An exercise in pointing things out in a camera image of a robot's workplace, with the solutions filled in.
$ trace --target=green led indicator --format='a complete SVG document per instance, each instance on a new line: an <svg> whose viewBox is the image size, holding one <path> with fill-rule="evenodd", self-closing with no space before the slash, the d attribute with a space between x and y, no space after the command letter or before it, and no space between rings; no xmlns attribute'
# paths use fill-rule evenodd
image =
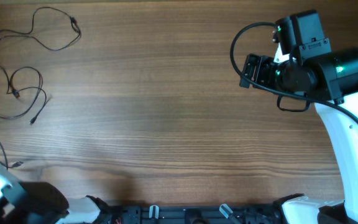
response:
<svg viewBox="0 0 358 224"><path fill-rule="evenodd" d="M345 70L345 68L342 66L336 67L336 72L342 72L343 70Z"/></svg>

